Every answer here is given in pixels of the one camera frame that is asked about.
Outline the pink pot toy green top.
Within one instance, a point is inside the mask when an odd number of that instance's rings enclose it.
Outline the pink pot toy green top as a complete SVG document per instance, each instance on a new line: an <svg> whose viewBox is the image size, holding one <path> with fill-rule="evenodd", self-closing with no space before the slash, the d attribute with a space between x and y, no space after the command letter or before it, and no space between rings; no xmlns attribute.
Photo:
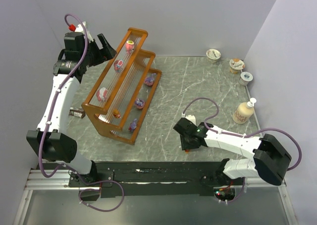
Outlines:
<svg viewBox="0 0 317 225"><path fill-rule="evenodd" d="M131 54L134 51L135 43L132 40L127 40L125 43L125 49L127 54Z"/></svg>

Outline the pink egg toy blue spots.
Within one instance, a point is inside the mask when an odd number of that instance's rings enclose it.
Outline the pink egg toy blue spots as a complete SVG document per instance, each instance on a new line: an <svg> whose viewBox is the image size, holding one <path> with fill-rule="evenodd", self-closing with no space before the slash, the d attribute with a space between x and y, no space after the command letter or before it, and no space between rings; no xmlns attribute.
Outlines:
<svg viewBox="0 0 317 225"><path fill-rule="evenodd" d="M120 73L123 70L123 65L124 65L124 61L123 60L121 60L121 59L116 60L113 63L115 72Z"/></svg>

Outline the small purple bunny toy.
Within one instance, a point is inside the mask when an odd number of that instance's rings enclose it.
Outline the small purple bunny toy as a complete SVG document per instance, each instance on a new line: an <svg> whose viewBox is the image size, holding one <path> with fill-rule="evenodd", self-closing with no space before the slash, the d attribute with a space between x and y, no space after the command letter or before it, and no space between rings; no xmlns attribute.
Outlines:
<svg viewBox="0 0 317 225"><path fill-rule="evenodd" d="M137 119L135 118L131 123L130 123L130 125L129 125L129 128L128 128L128 130L130 131L130 132L134 132L134 130L137 128Z"/></svg>

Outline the pink ball purple bunny toy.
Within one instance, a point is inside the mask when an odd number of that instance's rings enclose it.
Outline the pink ball purple bunny toy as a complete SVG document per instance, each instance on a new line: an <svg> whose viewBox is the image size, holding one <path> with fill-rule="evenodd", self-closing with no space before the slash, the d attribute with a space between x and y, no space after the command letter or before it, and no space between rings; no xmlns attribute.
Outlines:
<svg viewBox="0 0 317 225"><path fill-rule="evenodd" d="M137 98L134 102L134 106L137 108L137 109L143 109L144 106L145 106L145 101L140 99L140 98Z"/></svg>

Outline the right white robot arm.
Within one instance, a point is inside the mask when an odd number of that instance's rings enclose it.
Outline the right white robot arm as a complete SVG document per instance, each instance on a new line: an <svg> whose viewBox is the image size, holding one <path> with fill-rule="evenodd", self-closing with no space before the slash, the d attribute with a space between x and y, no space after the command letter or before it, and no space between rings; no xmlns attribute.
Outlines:
<svg viewBox="0 0 317 225"><path fill-rule="evenodd" d="M215 125L201 122L195 125L182 117L173 129L179 133L183 151L200 146L218 148L242 156L242 159L224 159L215 170L221 183L238 178L261 178L265 182L280 186L291 162L290 154L270 134L263 137L247 137L223 130Z"/></svg>

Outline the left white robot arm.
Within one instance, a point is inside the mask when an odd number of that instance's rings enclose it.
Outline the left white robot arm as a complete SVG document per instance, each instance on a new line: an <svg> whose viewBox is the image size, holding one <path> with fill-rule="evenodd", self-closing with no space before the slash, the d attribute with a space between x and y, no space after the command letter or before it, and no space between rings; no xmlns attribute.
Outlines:
<svg viewBox="0 0 317 225"><path fill-rule="evenodd" d="M39 158L58 163L73 171L84 183L98 180L95 162L84 157L77 149L77 142L67 136L67 119L75 93L82 77L90 66L111 60L116 50L103 34L97 35L102 44L99 49L94 39L86 40L81 32L69 32L64 36L61 50L53 67L53 87L45 113L36 130L29 130L26 139Z"/></svg>

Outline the pink egg toy white frill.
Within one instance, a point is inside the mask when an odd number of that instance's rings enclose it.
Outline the pink egg toy white frill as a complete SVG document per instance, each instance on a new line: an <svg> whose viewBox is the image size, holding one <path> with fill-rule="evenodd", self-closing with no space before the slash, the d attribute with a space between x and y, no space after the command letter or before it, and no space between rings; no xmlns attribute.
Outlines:
<svg viewBox="0 0 317 225"><path fill-rule="evenodd" d="M107 98L107 88L102 87L96 92L96 97L99 102L105 102Z"/></svg>

